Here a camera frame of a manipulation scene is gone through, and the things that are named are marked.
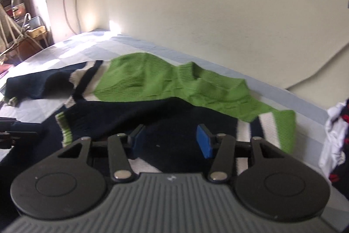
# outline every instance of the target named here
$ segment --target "bed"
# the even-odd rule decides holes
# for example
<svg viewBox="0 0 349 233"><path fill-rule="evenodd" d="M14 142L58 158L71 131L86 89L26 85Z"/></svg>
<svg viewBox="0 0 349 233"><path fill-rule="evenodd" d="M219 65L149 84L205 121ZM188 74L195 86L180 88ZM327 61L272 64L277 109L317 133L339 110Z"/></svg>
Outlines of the bed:
<svg viewBox="0 0 349 233"><path fill-rule="evenodd" d="M268 85L234 70L225 68L194 56L186 55L132 37L115 35L110 31L94 31L79 34L44 49L31 58L12 68L0 79L2 87L7 78L28 73L60 68L89 60L109 60L120 55L147 52L179 65L194 61L201 67L232 78L244 78L253 96L277 109L292 109L297 113L297 137L293 156L316 171L318 159L326 134L323 125L327 118L325 110L305 101L294 94ZM13 117L22 122L41 123L68 99L69 94L39 100L24 100L18 107L4 105L1 117ZM0 150L0 159L8 150ZM323 217L337 230L342 231L349 220L349 201L331 187L331 196Z"/></svg>

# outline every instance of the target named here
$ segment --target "silver screw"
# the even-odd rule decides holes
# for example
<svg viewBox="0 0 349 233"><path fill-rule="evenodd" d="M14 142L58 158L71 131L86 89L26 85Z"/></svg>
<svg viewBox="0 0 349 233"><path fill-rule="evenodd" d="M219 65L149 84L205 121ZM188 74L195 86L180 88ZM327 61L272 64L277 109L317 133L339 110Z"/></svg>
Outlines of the silver screw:
<svg viewBox="0 0 349 233"><path fill-rule="evenodd" d="M128 170L118 170L114 173L115 179L128 179L132 176L132 173Z"/></svg>
<svg viewBox="0 0 349 233"><path fill-rule="evenodd" d="M215 171L211 173L210 177L214 181L224 181L228 175L225 172Z"/></svg>

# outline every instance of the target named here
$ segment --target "bedsheet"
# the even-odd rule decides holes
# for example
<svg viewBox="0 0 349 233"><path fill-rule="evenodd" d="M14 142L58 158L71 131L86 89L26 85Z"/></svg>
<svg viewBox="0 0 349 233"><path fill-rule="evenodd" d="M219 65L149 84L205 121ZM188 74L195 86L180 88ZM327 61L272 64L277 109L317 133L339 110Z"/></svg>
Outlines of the bedsheet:
<svg viewBox="0 0 349 233"><path fill-rule="evenodd" d="M0 79L2 87L7 78L28 73L61 68L70 64L90 60L109 60L120 55L148 52L163 58L171 64L179 65L194 61L201 67L233 78L245 78L252 94L277 109L293 109L297 113L297 137L293 156L317 171L318 159L326 134L323 125L327 118L325 110L304 101L294 94L245 76L218 64L186 55L149 42L110 31L95 31L73 36L44 49L31 58L12 68ZM4 105L1 117L14 117L23 122L41 123L68 99L69 94L56 94L46 99L22 101L19 106ZM0 160L8 150L0 150ZM334 188L323 213L324 218L338 230L343 230L349 220L349 202Z"/></svg>

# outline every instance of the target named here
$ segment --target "gray ribbed panel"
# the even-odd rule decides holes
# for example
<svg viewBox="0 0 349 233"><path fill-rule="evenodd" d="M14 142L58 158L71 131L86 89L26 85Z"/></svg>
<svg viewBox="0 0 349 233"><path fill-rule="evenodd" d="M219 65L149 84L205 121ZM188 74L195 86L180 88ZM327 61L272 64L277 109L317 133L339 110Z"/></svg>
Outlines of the gray ribbed panel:
<svg viewBox="0 0 349 233"><path fill-rule="evenodd" d="M142 174L115 185L97 208L66 221L21 217L4 233L334 233L320 218L299 223L264 220L242 207L224 185L201 174Z"/></svg>

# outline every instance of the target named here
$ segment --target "red wire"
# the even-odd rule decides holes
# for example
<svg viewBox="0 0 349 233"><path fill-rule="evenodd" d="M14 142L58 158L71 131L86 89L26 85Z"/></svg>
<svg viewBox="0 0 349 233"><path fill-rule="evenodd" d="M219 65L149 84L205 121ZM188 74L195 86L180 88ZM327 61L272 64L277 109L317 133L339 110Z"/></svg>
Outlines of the red wire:
<svg viewBox="0 0 349 233"><path fill-rule="evenodd" d="M67 16L67 10L66 10L66 6L65 6L65 0L63 0L63 10L64 10L64 16L65 16L65 19L66 19L66 22L67 22L67 25L69 27L69 29L75 34L77 35L77 33L73 30L73 28L70 26L70 23L69 23L69 19L68 19L68 16Z"/></svg>

